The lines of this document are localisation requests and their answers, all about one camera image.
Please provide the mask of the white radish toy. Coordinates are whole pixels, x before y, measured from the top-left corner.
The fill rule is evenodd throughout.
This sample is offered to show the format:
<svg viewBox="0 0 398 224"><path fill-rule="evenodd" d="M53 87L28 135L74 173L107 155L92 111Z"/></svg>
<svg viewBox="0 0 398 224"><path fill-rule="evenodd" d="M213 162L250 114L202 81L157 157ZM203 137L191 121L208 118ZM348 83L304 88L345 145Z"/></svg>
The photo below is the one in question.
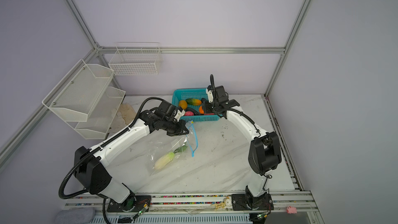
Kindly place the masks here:
<svg viewBox="0 0 398 224"><path fill-rule="evenodd" d="M163 156L161 156L155 163L154 163L154 170L160 171L165 168L169 163L173 162L175 159L179 158L181 154L183 154L186 149L188 148L187 145L182 145L176 148L174 151L170 151Z"/></svg>

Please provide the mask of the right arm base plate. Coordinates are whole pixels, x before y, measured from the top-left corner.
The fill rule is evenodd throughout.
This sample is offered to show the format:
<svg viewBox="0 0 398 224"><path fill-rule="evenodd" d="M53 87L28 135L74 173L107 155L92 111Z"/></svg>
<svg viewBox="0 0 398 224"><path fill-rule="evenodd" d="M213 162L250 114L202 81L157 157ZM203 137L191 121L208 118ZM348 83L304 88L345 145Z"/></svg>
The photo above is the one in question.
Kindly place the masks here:
<svg viewBox="0 0 398 224"><path fill-rule="evenodd" d="M234 211L272 211L274 204L269 193L259 197L250 194L232 194L232 207Z"/></svg>

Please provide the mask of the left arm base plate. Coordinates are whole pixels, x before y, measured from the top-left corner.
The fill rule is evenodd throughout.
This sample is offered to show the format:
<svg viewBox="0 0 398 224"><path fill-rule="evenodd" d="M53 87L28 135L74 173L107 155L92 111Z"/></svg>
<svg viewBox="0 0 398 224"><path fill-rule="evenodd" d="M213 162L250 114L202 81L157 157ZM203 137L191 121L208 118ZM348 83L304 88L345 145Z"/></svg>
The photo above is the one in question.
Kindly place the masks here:
<svg viewBox="0 0 398 224"><path fill-rule="evenodd" d="M152 197L150 195L135 195L134 197L128 197L123 203L117 203L111 199L106 210L108 213L138 213L145 206L149 207L151 200Z"/></svg>

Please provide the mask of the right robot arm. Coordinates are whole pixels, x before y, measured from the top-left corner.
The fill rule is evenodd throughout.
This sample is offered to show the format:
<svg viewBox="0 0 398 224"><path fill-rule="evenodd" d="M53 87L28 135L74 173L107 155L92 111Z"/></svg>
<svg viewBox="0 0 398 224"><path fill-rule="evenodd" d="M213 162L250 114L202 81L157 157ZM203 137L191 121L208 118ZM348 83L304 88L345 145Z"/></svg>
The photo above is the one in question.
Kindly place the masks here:
<svg viewBox="0 0 398 224"><path fill-rule="evenodd" d="M211 84L206 88L206 94L204 113L225 118L249 141L248 162L254 177L245 189L245 199L249 208L258 208L269 201L267 181L272 179L272 171L282 162L279 137L256 124L236 100L229 99L223 86Z"/></svg>

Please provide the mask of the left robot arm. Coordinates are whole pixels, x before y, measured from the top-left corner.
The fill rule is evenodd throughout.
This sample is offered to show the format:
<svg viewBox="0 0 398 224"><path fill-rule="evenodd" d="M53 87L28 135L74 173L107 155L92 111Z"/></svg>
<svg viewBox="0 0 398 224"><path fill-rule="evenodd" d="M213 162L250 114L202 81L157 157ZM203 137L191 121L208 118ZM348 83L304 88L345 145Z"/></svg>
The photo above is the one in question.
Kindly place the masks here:
<svg viewBox="0 0 398 224"><path fill-rule="evenodd" d="M188 134L186 121L181 117L185 110L157 97L142 103L133 121L114 136L102 143L75 152L75 167L72 175L85 190L119 204L135 201L135 194L125 184L114 179L107 167L126 149L154 131L165 131L168 136Z"/></svg>

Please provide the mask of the clear zip top bag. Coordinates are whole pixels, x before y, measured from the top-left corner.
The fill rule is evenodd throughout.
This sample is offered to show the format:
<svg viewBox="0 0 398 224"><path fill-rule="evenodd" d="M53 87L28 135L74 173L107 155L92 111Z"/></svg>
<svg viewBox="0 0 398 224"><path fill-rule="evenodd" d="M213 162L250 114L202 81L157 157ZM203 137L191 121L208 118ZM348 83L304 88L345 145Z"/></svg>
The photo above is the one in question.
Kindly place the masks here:
<svg viewBox="0 0 398 224"><path fill-rule="evenodd" d="M179 160L183 160L186 158L193 158L195 156L195 152L199 146L199 139L197 132L195 130L194 122L189 121L186 124L189 134L176 136L176 137L168 137L167 139L151 141L147 156L146 167L150 175L155 175L160 173L161 171L167 170L171 165L175 164ZM181 156L175 159L173 162L169 163L165 168L160 171L154 170L154 163L164 154L174 151L176 148L187 145L188 148L186 151L181 154Z"/></svg>

